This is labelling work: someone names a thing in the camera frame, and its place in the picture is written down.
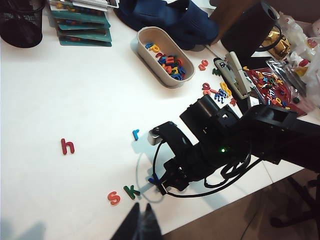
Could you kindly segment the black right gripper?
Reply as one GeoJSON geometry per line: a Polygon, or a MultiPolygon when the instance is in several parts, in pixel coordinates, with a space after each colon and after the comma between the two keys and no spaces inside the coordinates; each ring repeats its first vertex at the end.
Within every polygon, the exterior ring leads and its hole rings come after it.
{"type": "Polygon", "coordinates": [[[200,149],[181,151],[163,166],[165,173],[157,178],[157,187],[163,195],[169,193],[168,187],[181,192],[191,182],[198,182],[208,176],[208,156],[200,149]]]}

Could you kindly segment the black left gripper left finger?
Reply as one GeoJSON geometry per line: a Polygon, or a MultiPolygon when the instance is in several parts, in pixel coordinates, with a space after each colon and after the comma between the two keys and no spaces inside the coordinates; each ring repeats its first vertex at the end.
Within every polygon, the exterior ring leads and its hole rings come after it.
{"type": "Polygon", "coordinates": [[[110,239],[111,240],[137,240],[139,218],[140,218],[140,205],[138,203],[135,203],[110,239]]]}

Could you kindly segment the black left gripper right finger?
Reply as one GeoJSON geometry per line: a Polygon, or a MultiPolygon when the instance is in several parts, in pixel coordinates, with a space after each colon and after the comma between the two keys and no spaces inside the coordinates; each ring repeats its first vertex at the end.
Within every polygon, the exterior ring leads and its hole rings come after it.
{"type": "Polygon", "coordinates": [[[140,218],[139,239],[140,240],[162,240],[163,239],[161,228],[158,224],[158,220],[152,209],[152,206],[149,203],[146,205],[145,211],[140,218]]]}

